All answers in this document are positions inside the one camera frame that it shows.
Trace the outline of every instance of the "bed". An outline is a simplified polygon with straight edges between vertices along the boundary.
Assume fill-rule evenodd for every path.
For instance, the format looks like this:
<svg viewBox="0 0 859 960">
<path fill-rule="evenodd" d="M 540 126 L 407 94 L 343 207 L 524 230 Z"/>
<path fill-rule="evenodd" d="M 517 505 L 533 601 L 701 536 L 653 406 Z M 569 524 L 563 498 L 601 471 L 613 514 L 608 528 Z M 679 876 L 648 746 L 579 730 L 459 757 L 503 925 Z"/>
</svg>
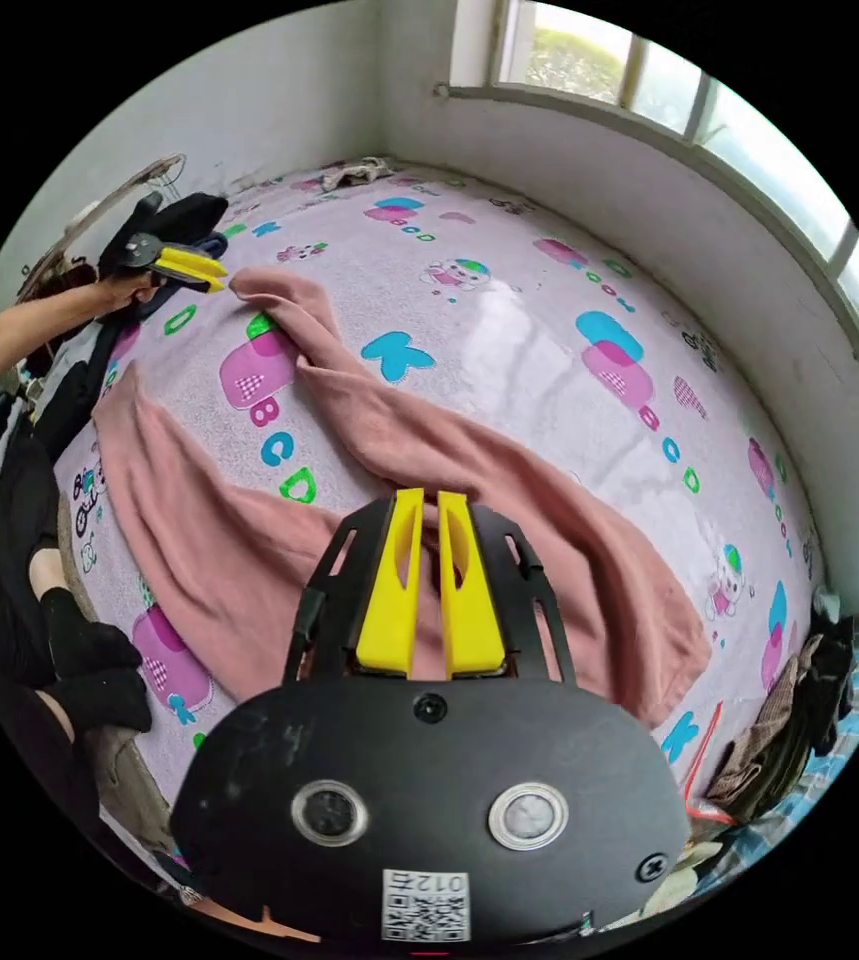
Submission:
<svg viewBox="0 0 859 960">
<path fill-rule="evenodd" d="M 230 274 L 274 263 L 318 280 L 345 342 L 383 378 L 525 443 L 649 538 L 713 647 L 653 731 L 697 803 L 799 652 L 823 578 L 791 453 L 721 346 L 624 254 L 444 171 L 397 168 L 329 193 L 320 171 L 276 178 L 231 198 L 220 229 Z M 313 417 L 273 336 L 232 294 L 181 290 L 118 343 L 104 389 L 138 358 L 230 482 L 354 510 L 374 491 Z M 154 725 L 135 744 L 171 805 L 233 703 L 142 581 L 91 423 L 56 473 L 94 609 L 145 658 Z"/>
</svg>

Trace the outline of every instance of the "window frame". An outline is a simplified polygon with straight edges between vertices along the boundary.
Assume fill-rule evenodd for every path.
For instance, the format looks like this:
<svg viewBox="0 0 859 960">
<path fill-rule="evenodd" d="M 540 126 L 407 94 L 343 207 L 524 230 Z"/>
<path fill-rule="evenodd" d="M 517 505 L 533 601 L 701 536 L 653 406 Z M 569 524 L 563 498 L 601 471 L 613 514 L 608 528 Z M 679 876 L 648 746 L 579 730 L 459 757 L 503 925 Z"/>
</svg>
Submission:
<svg viewBox="0 0 859 960">
<path fill-rule="evenodd" d="M 715 172 L 721 173 L 739 192 L 750 194 L 756 203 L 762 205 L 767 213 L 775 217 L 793 235 L 802 245 L 808 257 L 818 266 L 819 271 L 830 282 L 833 290 L 845 304 L 853 327 L 859 330 L 859 313 L 855 304 L 839 283 L 839 277 L 848 265 L 853 250 L 859 241 L 859 229 L 850 216 L 833 251 L 828 256 L 822 254 L 806 233 L 765 190 L 749 180 L 735 167 L 730 166 L 721 157 L 702 146 L 700 140 L 707 132 L 715 108 L 716 96 L 720 89 L 720 82 L 715 77 L 704 70 L 700 70 L 699 85 L 696 88 L 689 118 L 682 134 L 676 133 L 676 131 L 655 120 L 637 114 L 633 110 L 651 45 L 651 41 L 635 33 L 632 34 L 629 55 L 626 59 L 616 104 L 605 103 L 580 94 L 554 90 L 551 87 L 536 87 L 504 80 L 502 78 L 511 63 L 512 46 L 515 42 L 519 14 L 522 4 L 525 2 L 529 2 L 529 0 L 496 0 L 495 3 L 496 21 L 492 34 L 493 44 L 490 51 L 488 83 L 485 88 L 490 93 L 498 92 L 499 95 L 495 99 L 508 99 L 505 94 L 515 91 L 525 99 L 542 100 L 543 105 L 552 102 L 558 104 L 560 101 L 563 104 L 568 102 L 572 105 L 579 105 L 581 112 L 591 112 L 597 115 L 600 113 L 609 114 L 620 118 L 623 122 L 630 121 L 632 124 L 637 124 L 648 132 L 649 136 L 646 139 L 651 139 L 652 135 L 655 135 L 662 138 L 667 144 L 676 145 L 677 149 L 672 151 L 674 155 L 679 153 L 678 148 L 682 148 L 682 152 L 689 155 L 687 159 L 690 166 L 696 169 L 699 167 L 711 168 Z"/>
</svg>

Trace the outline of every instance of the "person's arm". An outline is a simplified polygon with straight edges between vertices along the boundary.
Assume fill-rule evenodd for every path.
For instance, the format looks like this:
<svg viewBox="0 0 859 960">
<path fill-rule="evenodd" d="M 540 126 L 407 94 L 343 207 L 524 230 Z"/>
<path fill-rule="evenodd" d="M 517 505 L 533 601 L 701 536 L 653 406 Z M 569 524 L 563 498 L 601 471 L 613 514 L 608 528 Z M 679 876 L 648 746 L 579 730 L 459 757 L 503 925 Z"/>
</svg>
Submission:
<svg viewBox="0 0 859 960">
<path fill-rule="evenodd" d="M 0 375 L 59 334 L 120 310 L 133 296 L 145 301 L 154 293 L 151 275 L 140 274 L 100 280 L 6 308 L 0 313 Z"/>
</svg>

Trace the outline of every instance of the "brown cloth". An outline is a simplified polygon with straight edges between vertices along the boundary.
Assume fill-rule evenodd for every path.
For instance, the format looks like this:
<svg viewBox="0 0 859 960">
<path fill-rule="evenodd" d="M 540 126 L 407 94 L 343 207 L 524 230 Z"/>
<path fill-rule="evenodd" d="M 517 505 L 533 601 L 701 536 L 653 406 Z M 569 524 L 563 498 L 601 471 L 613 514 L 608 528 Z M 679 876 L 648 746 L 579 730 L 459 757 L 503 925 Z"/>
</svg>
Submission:
<svg viewBox="0 0 859 960">
<path fill-rule="evenodd" d="M 297 382 L 348 456 L 388 489 L 426 491 L 424 545 L 435 539 L 440 490 L 518 523 L 558 598 L 579 686 L 649 728 L 669 716 L 711 646 L 686 591 L 640 530 L 521 444 L 374 376 L 343 344 L 314 281 L 247 268 L 230 286 L 295 342 Z M 113 513 L 169 622 L 236 700 L 277 686 L 302 590 L 340 518 L 228 483 L 143 392 L 138 360 L 92 416 Z M 441 662 L 431 568 L 422 565 L 416 680 L 437 675 L 433 661 L 435 669 Z"/>
<path fill-rule="evenodd" d="M 821 640 L 821 634 L 813 635 L 797 656 L 789 658 L 762 705 L 756 722 L 733 742 L 715 779 L 709 784 L 706 800 L 737 817 L 740 822 L 746 822 L 755 813 L 763 812 L 758 808 L 764 794 L 767 795 L 767 802 L 773 798 L 778 802 L 775 794 L 782 791 L 782 786 L 797 771 L 799 774 L 802 772 L 810 743 L 804 733 L 801 739 L 795 736 L 798 724 L 791 724 L 792 707 L 797 687 L 808 673 Z M 785 736 L 787 731 L 793 735 Z"/>
<path fill-rule="evenodd" d="M 72 552 L 72 519 L 65 496 L 59 497 L 57 534 L 69 591 L 82 615 L 97 621 Z M 147 850 L 173 854 L 176 842 L 169 832 L 169 806 L 139 753 L 135 737 L 134 730 L 119 727 L 100 727 L 86 734 L 85 750 L 99 802 Z"/>
</svg>

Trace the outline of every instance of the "cartoon bear print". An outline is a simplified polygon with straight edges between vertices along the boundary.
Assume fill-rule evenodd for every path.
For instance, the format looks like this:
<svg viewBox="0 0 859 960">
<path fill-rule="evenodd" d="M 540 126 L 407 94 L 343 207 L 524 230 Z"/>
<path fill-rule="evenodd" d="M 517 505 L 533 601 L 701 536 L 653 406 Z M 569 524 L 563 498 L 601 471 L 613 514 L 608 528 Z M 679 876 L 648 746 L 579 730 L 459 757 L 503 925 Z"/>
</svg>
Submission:
<svg viewBox="0 0 859 960">
<path fill-rule="evenodd" d="M 279 263 L 291 263 L 293 260 L 308 260 L 310 257 L 318 256 L 328 247 L 328 243 L 310 243 L 304 247 L 286 247 L 276 254 L 276 260 Z"/>
<path fill-rule="evenodd" d="M 491 278 L 489 268 L 475 260 L 434 260 L 419 279 L 463 291 L 478 290 Z"/>
<path fill-rule="evenodd" d="M 731 543 L 722 548 L 718 563 L 716 573 L 709 580 L 709 598 L 706 600 L 706 616 L 709 620 L 734 617 L 736 605 L 746 586 L 742 557 Z"/>
</svg>

